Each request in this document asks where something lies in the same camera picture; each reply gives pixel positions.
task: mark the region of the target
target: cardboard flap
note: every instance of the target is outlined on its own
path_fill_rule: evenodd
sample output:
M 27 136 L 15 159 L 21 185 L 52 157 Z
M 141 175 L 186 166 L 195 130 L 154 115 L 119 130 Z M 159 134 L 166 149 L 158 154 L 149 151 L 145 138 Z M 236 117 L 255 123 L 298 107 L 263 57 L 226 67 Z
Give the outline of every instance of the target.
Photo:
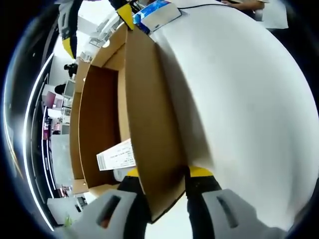
M 132 146 L 154 221 L 184 192 L 187 161 L 156 45 L 138 28 L 127 34 L 125 68 Z
M 81 93 L 74 93 L 70 116 L 70 156 L 74 179 L 83 179 L 79 149 L 79 111 Z
M 90 63 L 79 60 L 78 70 L 75 75 L 75 92 L 81 93 L 84 85 L 83 79 L 86 77 Z
M 104 68 L 120 71 L 124 68 L 125 44 L 122 45 L 113 56 L 105 63 Z
M 113 171 L 100 171 L 96 155 L 120 142 L 117 72 L 91 66 L 82 91 L 79 148 L 89 188 L 115 183 Z
M 74 180 L 72 184 L 72 194 L 85 193 L 89 190 L 84 179 Z
M 91 62 L 92 66 L 103 67 L 118 49 L 125 44 L 127 27 L 125 24 L 119 27 L 110 37 L 110 45 L 102 47 Z
M 118 106 L 121 141 L 125 141 L 131 137 L 126 106 L 125 68 L 120 70 L 118 74 Z

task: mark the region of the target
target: white tabletop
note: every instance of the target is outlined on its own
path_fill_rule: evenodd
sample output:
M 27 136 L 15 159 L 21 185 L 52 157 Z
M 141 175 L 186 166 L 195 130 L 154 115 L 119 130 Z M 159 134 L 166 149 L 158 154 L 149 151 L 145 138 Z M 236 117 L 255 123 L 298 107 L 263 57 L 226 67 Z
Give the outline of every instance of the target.
M 210 169 L 265 224 L 287 230 L 319 169 L 317 109 L 292 56 L 259 23 L 227 7 L 185 10 L 152 38 L 190 164 Z
M 170 0 L 178 7 L 192 6 L 206 3 L 216 3 L 214 0 Z M 281 0 L 269 0 L 262 10 L 262 21 L 258 22 L 267 29 L 288 28 L 286 7 Z

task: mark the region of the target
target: person's hand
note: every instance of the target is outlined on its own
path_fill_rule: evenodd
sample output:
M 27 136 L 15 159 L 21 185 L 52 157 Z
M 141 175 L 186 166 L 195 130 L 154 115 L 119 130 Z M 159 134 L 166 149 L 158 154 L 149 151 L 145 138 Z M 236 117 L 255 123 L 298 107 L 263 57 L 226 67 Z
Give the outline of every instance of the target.
M 226 0 L 222 0 L 221 1 L 223 4 L 226 4 L 228 6 L 234 6 L 234 4 L 230 3 L 229 1 L 226 1 Z

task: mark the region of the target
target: person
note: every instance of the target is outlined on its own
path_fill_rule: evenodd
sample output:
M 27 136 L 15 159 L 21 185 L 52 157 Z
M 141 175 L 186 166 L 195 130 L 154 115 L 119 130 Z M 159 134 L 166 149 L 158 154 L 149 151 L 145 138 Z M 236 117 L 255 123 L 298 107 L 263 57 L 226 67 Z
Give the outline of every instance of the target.
M 55 130 L 55 131 L 53 131 L 53 133 L 52 134 L 54 134 L 54 135 L 56 135 L 56 134 L 61 134 L 61 131 L 59 131 L 59 130 Z
M 65 86 L 66 86 L 65 83 L 62 84 L 62 85 L 56 86 L 56 87 L 54 88 L 54 92 L 57 93 L 57 94 L 59 94 L 59 95 L 63 95 L 64 90 L 65 90 Z
M 255 11 L 264 9 L 265 3 L 269 0 L 222 0 L 221 2 L 255 19 Z
M 64 69 L 69 72 L 70 79 L 72 79 L 72 76 L 78 71 L 78 64 L 64 65 Z

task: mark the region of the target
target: white shirt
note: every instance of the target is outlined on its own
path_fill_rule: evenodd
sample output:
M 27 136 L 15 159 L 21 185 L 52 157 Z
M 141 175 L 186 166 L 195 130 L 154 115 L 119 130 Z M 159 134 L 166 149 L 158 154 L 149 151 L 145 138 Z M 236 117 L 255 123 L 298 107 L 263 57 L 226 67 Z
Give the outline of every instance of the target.
M 242 2 L 249 2 L 249 1 L 254 1 L 254 0 L 232 0 L 232 1 L 235 1 L 235 2 L 238 2 L 238 3 L 242 3 Z M 269 0 L 257 0 L 257 1 L 261 1 L 261 2 L 264 2 L 264 3 L 269 3 Z
M 176 4 L 177 7 L 186 7 L 196 4 L 218 3 L 214 0 L 169 0 Z M 237 2 L 244 2 L 250 0 L 233 0 Z M 265 8 L 262 10 L 261 25 L 268 29 L 285 29 L 288 28 L 286 7 L 280 0 L 261 0 L 267 2 Z

